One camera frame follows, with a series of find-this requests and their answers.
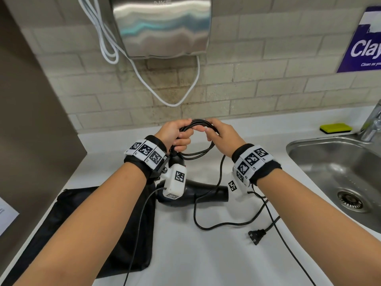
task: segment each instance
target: yellow sponge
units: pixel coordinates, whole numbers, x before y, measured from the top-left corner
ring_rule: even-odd
[[[351,132],[352,127],[346,124],[325,124],[320,126],[320,130],[326,134]]]

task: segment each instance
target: stainless steel sink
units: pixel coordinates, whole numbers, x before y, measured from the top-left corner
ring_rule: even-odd
[[[287,153],[342,211],[381,233],[381,143],[308,139],[288,144]]]

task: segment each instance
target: black fabric pouch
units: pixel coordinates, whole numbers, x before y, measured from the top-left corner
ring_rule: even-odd
[[[42,223],[31,242],[17,260],[2,286],[11,286],[22,275],[26,268],[31,264],[34,258],[42,250],[45,244],[56,230],[64,223],[72,212],[98,187],[87,187],[83,189],[66,189],[58,197],[57,202]],[[131,217],[124,229],[118,243],[99,271],[97,278],[108,277],[112,275],[126,273],[130,266],[138,230],[140,213],[145,200],[150,193],[155,190],[155,184],[145,186],[140,195]],[[147,268],[152,258],[152,241],[154,233],[155,220],[155,195],[152,195],[147,202],[142,221],[140,224],[140,233],[138,246],[136,248],[135,258],[131,267],[131,272],[142,271]]]

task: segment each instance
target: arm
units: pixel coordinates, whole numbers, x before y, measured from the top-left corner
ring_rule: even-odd
[[[183,151],[193,129],[191,120],[166,123],[155,134],[169,150]],[[204,131],[203,127],[195,128]],[[125,163],[63,223],[15,286],[92,285],[118,242],[146,184],[142,171]]]
[[[207,129],[208,140],[226,156],[246,144],[231,125],[209,122],[220,135]],[[381,242],[375,237],[281,169],[260,178],[258,187],[334,285],[381,283]]]

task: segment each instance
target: tile wall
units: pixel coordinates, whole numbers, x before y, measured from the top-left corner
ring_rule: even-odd
[[[200,80],[176,108],[163,106],[131,65],[112,66],[77,0],[5,0],[79,133],[192,117],[244,117],[375,104],[381,71],[336,74],[368,5],[381,0],[213,0]],[[99,0],[107,6],[107,0]],[[195,57],[137,62],[176,103],[196,75]]]

